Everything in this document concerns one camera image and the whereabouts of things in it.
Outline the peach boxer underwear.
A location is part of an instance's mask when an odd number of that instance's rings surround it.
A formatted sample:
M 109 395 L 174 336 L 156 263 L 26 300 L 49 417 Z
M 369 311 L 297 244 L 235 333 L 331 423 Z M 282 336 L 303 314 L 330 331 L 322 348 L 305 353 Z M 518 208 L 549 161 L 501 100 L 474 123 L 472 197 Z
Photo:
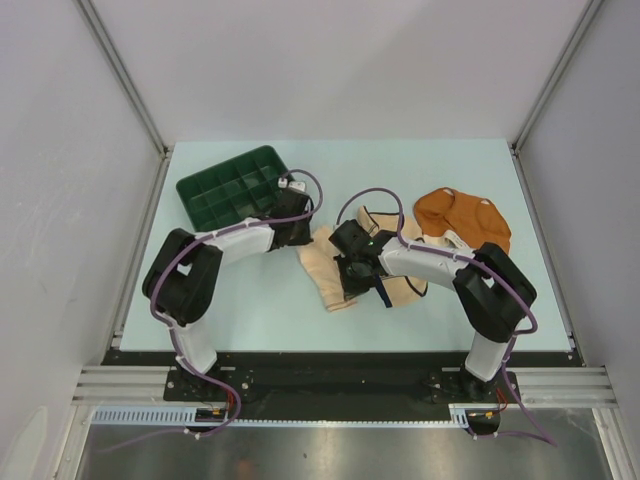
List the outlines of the peach boxer underwear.
M 311 236 L 312 241 L 297 248 L 300 263 L 316 285 L 325 309 L 337 312 L 356 304 L 355 299 L 347 299 L 342 287 L 340 272 L 334 257 L 339 254 L 329 241 L 333 230 L 321 226 Z

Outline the beige navy-trimmed underwear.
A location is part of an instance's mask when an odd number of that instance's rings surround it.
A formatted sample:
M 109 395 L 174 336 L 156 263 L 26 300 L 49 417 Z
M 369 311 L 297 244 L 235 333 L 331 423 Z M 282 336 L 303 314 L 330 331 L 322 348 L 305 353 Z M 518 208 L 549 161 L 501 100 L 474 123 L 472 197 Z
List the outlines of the beige navy-trimmed underwear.
M 396 234 L 400 222 L 398 213 L 373 212 L 361 206 L 356 215 L 359 225 L 371 237 L 381 231 L 390 231 L 395 236 L 384 246 L 380 263 L 383 269 L 381 284 L 383 303 L 388 307 L 403 307 L 422 299 L 428 290 L 428 282 L 416 277 L 416 262 L 410 263 L 409 252 Z

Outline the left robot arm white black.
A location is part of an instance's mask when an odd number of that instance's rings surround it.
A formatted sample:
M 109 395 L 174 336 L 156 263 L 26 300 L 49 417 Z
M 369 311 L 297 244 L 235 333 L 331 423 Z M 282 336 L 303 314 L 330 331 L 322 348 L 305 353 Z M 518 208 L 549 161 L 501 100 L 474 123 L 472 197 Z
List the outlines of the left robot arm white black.
M 224 266 L 282 247 L 311 242 L 309 223 L 322 206 L 287 188 L 265 214 L 247 217 L 221 229 L 192 234 L 182 228 L 165 238 L 142 285 L 152 317 L 164 324 L 178 364 L 189 373 L 186 387 L 197 398 L 214 397 L 220 374 L 203 317 L 209 309 Z

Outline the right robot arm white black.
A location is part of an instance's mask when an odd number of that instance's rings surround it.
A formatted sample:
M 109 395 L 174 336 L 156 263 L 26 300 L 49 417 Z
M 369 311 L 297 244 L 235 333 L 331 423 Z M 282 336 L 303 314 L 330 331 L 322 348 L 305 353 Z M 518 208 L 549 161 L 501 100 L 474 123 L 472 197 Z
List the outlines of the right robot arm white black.
M 371 235 L 355 220 L 342 223 L 329 236 L 347 297 L 377 291 L 393 306 L 386 278 L 414 277 L 457 294 L 474 338 L 462 367 L 461 388 L 473 401 L 484 401 L 497 389 L 497 378 L 513 348 L 519 324 L 537 320 L 531 306 L 537 291 L 502 248 L 484 243 L 476 250 L 410 242 L 397 232 Z

